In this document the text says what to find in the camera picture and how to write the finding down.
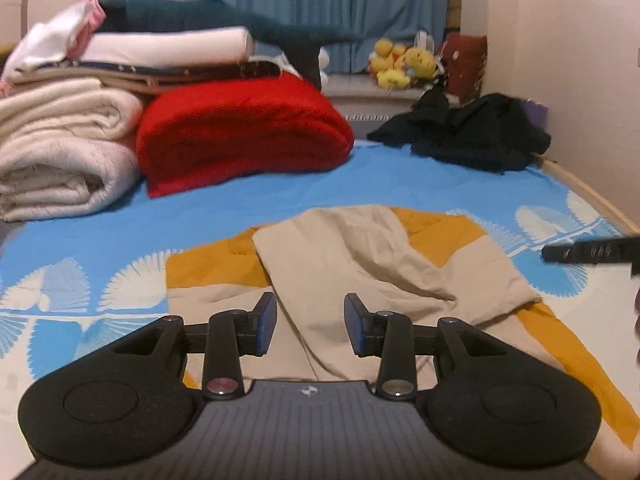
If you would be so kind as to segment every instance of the black device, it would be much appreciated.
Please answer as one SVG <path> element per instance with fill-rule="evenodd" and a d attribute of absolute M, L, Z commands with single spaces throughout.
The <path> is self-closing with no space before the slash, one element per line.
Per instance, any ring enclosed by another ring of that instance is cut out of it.
<path fill-rule="evenodd" d="M 640 274 L 640 236 L 546 245 L 542 248 L 542 259 L 565 265 L 631 264 L 631 275 L 635 276 Z"/>
<path fill-rule="evenodd" d="M 255 308 L 183 325 L 164 316 L 36 381 L 18 421 L 36 457 L 20 480 L 596 479 L 582 459 L 600 427 L 581 383 L 458 319 L 417 326 L 370 313 L 355 294 L 344 321 L 365 381 L 258 380 L 273 294 Z M 202 390 L 184 386 L 203 352 Z M 438 383 L 418 391 L 416 355 Z"/>

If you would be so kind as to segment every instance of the teal plush toy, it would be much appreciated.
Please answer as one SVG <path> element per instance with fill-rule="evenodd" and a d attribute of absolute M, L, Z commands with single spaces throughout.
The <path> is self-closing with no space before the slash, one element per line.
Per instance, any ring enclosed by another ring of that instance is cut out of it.
<path fill-rule="evenodd" d="M 318 53 L 361 38 L 335 27 L 284 25 L 223 0 L 99 0 L 107 17 L 97 32 L 183 32 L 245 27 L 254 40 L 279 46 L 302 77 L 321 88 Z"/>

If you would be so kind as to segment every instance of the folded red blanket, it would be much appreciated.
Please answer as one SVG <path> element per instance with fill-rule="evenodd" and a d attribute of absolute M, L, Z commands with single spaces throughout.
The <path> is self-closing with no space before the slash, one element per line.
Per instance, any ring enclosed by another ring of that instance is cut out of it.
<path fill-rule="evenodd" d="M 352 147 L 349 123 L 289 73 L 166 92 L 143 114 L 136 139 L 151 197 L 263 171 L 326 171 Z"/>

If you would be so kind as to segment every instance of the beige and yellow garment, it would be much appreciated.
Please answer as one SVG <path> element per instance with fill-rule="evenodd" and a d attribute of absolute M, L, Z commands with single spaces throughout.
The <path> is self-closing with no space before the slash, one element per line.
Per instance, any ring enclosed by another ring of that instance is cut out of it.
<path fill-rule="evenodd" d="M 607 480 L 640 472 L 640 420 L 597 361 L 540 303 L 500 247 L 466 217 L 384 206 L 313 209 L 279 224 L 171 256 L 169 310 L 186 323 L 250 310 L 275 291 L 278 323 L 267 355 L 242 358 L 247 380 L 375 380 L 377 358 L 353 354 L 342 306 L 356 292 L 372 311 L 414 323 L 458 317 L 564 369 L 595 393 L 603 425 L 587 462 Z M 421 389 L 436 383 L 418 357 Z M 187 381 L 202 362 L 190 359 Z"/>

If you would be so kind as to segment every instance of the pile of black clothes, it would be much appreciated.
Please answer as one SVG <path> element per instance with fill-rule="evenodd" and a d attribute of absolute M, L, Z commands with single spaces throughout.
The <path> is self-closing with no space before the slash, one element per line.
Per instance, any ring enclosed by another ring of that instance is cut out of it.
<path fill-rule="evenodd" d="M 551 136 L 529 121 L 518 99 L 489 94 L 449 109 L 438 87 L 367 139 L 395 147 L 410 143 L 416 155 L 496 173 L 524 170 L 533 153 L 545 153 L 551 143 Z"/>

